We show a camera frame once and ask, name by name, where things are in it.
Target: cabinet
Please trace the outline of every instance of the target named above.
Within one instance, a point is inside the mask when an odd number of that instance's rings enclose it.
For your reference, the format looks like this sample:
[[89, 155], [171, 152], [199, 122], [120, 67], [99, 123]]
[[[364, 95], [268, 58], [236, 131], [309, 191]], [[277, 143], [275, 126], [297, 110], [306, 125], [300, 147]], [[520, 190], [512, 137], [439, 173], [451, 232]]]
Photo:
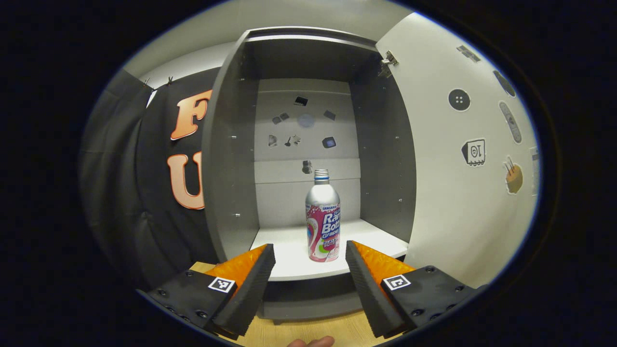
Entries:
[[[238, 39], [204, 119], [202, 182], [220, 261], [274, 244], [261, 315], [359, 309], [347, 240], [471, 286], [495, 278], [523, 242], [537, 202], [531, 119], [495, 71], [472, 45], [417, 13], [378, 42], [310, 27], [258, 28]], [[500, 103], [515, 119], [516, 141]], [[525, 175], [514, 193], [510, 160]], [[334, 262], [307, 254], [304, 198], [313, 175], [303, 172], [305, 161], [329, 169], [341, 197]]]

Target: round button sticker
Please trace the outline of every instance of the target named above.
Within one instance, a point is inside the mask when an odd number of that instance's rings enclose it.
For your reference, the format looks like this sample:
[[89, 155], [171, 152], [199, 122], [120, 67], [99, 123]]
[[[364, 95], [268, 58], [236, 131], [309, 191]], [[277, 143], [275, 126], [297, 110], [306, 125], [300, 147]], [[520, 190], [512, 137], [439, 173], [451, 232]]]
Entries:
[[462, 89], [455, 89], [448, 95], [450, 106], [457, 111], [465, 111], [469, 108], [471, 100], [469, 95]]

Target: aluminum bottle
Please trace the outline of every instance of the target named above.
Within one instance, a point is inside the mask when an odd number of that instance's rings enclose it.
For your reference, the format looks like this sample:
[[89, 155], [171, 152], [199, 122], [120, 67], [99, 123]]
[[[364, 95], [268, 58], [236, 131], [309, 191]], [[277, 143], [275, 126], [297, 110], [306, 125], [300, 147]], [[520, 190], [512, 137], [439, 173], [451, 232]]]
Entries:
[[339, 256], [341, 199], [329, 179], [327, 169], [315, 170], [315, 185], [305, 200], [308, 257], [317, 262], [333, 261]]

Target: bottle label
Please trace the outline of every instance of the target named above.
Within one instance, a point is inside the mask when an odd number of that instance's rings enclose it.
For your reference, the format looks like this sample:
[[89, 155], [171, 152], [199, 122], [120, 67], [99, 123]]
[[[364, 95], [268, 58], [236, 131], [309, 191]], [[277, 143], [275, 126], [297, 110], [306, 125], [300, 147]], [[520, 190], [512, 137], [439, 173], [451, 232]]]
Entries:
[[341, 204], [306, 205], [308, 257], [317, 262], [339, 256]]

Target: cabinet shelf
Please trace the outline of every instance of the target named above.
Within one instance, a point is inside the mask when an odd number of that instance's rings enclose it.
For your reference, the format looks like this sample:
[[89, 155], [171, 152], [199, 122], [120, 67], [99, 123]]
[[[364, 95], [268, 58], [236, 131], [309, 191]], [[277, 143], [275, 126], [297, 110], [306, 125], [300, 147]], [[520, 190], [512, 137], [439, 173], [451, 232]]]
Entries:
[[346, 274], [347, 240], [354, 240], [391, 257], [407, 253], [409, 244], [362, 219], [341, 222], [341, 249], [332, 262], [315, 262], [309, 259], [305, 226], [289, 228], [260, 228], [251, 249], [265, 243], [274, 245], [276, 264], [270, 281], [296, 281]]

